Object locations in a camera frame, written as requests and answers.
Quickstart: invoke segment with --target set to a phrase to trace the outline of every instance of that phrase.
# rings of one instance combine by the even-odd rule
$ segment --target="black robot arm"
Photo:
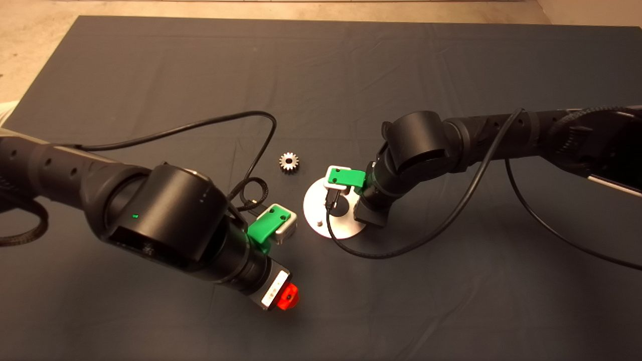
[[[382,126],[355,219],[383,227],[390,206],[418,183],[481,161],[508,114],[451,118],[414,112]],[[493,159],[539,155],[559,168],[640,195],[642,111],[623,107],[522,112]]]
[[[104,242],[236,289],[265,310],[293,287],[290,271],[250,242],[243,218],[196,171],[149,170],[0,128],[0,185],[81,209]]]

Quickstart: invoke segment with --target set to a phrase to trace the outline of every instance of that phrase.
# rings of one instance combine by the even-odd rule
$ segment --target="concrete floor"
[[[600,14],[586,11],[590,8],[585,6],[586,1],[604,3],[596,6],[611,9],[611,18],[615,20],[603,20]],[[584,9],[584,13],[560,5],[565,2]],[[613,10],[617,2],[636,7],[635,10],[640,6],[634,3],[642,3],[640,0],[541,0],[539,3],[537,0],[424,3],[0,0],[3,17],[0,22],[0,103],[20,99],[79,15],[516,24],[587,24],[592,16],[602,20],[598,24],[642,22],[642,17],[637,16],[639,11],[618,15]]]

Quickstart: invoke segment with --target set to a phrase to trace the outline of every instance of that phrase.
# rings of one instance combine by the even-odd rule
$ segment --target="black connector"
[[[329,189],[327,190],[327,195],[325,196],[325,208],[328,211],[331,211],[336,207],[336,203],[339,201],[339,195],[341,191],[338,189]]]

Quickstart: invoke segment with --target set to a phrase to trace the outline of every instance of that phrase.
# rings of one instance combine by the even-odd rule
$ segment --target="white wall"
[[[539,0],[553,24],[642,26],[642,0]]]

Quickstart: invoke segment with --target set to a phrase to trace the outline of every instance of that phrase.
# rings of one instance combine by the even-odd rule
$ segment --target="white label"
[[[263,299],[261,300],[263,306],[270,307],[272,301],[274,301],[274,297],[277,297],[279,290],[281,289],[281,287],[283,287],[283,284],[287,279],[288,273],[283,270],[280,271],[274,279],[274,282],[272,282],[272,286],[270,286],[270,289],[265,293]]]

